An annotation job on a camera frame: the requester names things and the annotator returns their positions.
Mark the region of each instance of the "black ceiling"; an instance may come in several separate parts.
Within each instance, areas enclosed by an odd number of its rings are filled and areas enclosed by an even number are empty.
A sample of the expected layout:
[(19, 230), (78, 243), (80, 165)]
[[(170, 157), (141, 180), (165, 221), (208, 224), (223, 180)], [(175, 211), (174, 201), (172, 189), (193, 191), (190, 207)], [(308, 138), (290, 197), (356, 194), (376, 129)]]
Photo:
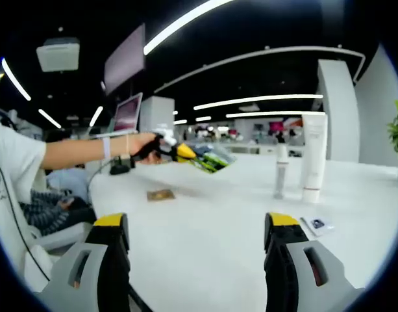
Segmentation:
[[(26, 101), (8, 78), (0, 83), (0, 107), (15, 108), (19, 116), (44, 129), (53, 126), (40, 114), (44, 109), (62, 126), (69, 127), (66, 116), (76, 114), (81, 126), (87, 125), (97, 106), (104, 105), (100, 81), (105, 60), (141, 23), (146, 40), (166, 25), (203, 3), (195, 1), (144, 1), (134, 6), (129, 1), (109, 1), (91, 10), (57, 10), (42, 13), (22, 12), (0, 28), (0, 61), (6, 57), (12, 71), (30, 94)], [(369, 31), (361, 8), (343, 1), (341, 14), (325, 10), (326, 0), (235, 0), (223, 5), (169, 37), (146, 57), (147, 69), (125, 84), (133, 92), (153, 91), (175, 78), (236, 55), (264, 50), (264, 47), (330, 46), (366, 55), (370, 62), (377, 41)], [(36, 48), (48, 38), (75, 36), (81, 42), (79, 69), (64, 73), (43, 73)], [(317, 90), (317, 60), (342, 59), (354, 75), (359, 58), (325, 52), (289, 52), (248, 58), (204, 71), (159, 92), (175, 99), (177, 119), (194, 120), (211, 115), (224, 119), (228, 112), (239, 112), (239, 105), (194, 111), (194, 105), (226, 99), (270, 94), (312, 94)], [(262, 110), (308, 110), (312, 101), (289, 100), (258, 103)], [(109, 103), (107, 110), (113, 111)], [(97, 125), (106, 125), (102, 113)]]

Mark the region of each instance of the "seated person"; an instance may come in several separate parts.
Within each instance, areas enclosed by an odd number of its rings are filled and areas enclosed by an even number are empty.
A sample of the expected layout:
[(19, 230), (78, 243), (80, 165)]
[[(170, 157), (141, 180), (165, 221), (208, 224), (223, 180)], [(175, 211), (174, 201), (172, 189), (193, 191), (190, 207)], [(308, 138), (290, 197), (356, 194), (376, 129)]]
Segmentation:
[[(134, 155), (155, 138), (153, 133), (138, 133), (101, 140), (45, 143), (0, 124), (0, 243), (16, 272), (22, 274), (26, 245), (32, 246), (32, 236), (25, 230), (27, 221), (20, 216), (19, 202), (31, 203), (31, 187), (39, 169), (59, 170), (119, 155)], [(141, 161), (161, 162), (153, 151)]]
[[(46, 142), (59, 142), (70, 138), (69, 131), (55, 130), (51, 131), (46, 138)], [(69, 190), (72, 195), (79, 196), (84, 202), (88, 203), (88, 173), (83, 164), (74, 168), (61, 170), (46, 170), (47, 184), (50, 189), (57, 191)]]
[(88, 173), (82, 168), (61, 169), (50, 172), (47, 176), (49, 188), (55, 190), (70, 190), (71, 194), (89, 203)]
[(42, 236), (74, 226), (80, 222), (93, 224), (96, 216), (80, 198), (50, 192), (31, 191), (31, 203), (19, 203), (28, 224)]

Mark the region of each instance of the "white table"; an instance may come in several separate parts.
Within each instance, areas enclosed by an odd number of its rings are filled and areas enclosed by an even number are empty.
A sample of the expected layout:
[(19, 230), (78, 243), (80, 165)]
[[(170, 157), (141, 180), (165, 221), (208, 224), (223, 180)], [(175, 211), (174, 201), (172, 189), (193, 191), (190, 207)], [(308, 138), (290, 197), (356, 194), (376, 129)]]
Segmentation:
[[(327, 161), (320, 203), (301, 202), (300, 159), (290, 159), (285, 199), (272, 198), (275, 158), (237, 155), (213, 175), (189, 164), (98, 175), (90, 192), (99, 216), (129, 218), (131, 284), (154, 311), (265, 311), (264, 217), (325, 216), (321, 241), (354, 287), (374, 277), (396, 238), (396, 168)], [(171, 189), (175, 200), (147, 201)], [(303, 226), (310, 239), (313, 236)]]

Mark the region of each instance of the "laptop screen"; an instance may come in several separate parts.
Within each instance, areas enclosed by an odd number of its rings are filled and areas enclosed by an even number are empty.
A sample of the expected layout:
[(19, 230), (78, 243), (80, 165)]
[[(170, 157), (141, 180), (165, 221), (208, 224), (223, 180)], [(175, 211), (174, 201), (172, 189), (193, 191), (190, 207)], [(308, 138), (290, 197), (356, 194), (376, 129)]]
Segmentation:
[(126, 99), (116, 107), (114, 131), (136, 130), (142, 93)]

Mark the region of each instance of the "cable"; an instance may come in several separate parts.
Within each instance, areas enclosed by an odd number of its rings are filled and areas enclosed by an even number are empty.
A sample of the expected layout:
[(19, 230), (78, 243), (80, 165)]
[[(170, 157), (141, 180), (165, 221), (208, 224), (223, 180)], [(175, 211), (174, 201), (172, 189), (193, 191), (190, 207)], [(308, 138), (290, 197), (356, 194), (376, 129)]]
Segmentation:
[(36, 266), (38, 267), (38, 269), (40, 270), (40, 272), (44, 275), (44, 277), (46, 278), (47, 281), (50, 281), (50, 279), (47, 277), (47, 275), (45, 274), (45, 272), (43, 271), (43, 269), (41, 268), (41, 266), (38, 264), (36, 258), (34, 258), (33, 254), (31, 253), (30, 248), (29, 248), (29, 245), (27, 245), (27, 243), (25, 242), (23, 233), (21, 232), (21, 230), (20, 230), (20, 228), (19, 228), (19, 225), (18, 225), (16, 212), (14, 211), (14, 205), (12, 204), (11, 195), (10, 195), (10, 192), (8, 191), (8, 187), (7, 187), (7, 184), (6, 184), (6, 181), (5, 181), (5, 177), (4, 177), (4, 174), (3, 174), (3, 171), (2, 171), (2, 169), (1, 169), (1, 167), (0, 167), (0, 173), (1, 173), (1, 177), (3, 177), (3, 182), (4, 182), (4, 186), (5, 186), (5, 189), (6, 189), (7, 196), (8, 196), (8, 200), (10, 201), (10, 206), (11, 206), (12, 215), (13, 215), (13, 217), (14, 217), (14, 221), (16, 222), (17, 229), (18, 229), (19, 235), (21, 236), (21, 239), (22, 239), (22, 241), (23, 241), (23, 243), (24, 243), (24, 246), (26, 247), (26, 249), (27, 249), (28, 253), (30, 254), (31, 258), (33, 259), (33, 261), (36, 263)]
[(128, 284), (128, 294), (141, 309), (141, 312), (153, 312), (153, 310), (151, 310), (151, 308), (141, 299), (131, 284)]
[(103, 168), (105, 168), (106, 166), (108, 166), (113, 160), (114, 160), (114, 159), (112, 158), (112, 159), (110, 159), (109, 161), (107, 161), (106, 163), (104, 163), (102, 166), (100, 166), (100, 167), (95, 171), (95, 173), (92, 175), (92, 177), (90, 177), (89, 182), (88, 182), (88, 189), (87, 189), (88, 193), (89, 193), (89, 186), (90, 186), (90, 183), (92, 182), (93, 178), (94, 178), (99, 172), (101, 172), (101, 170), (102, 170)]

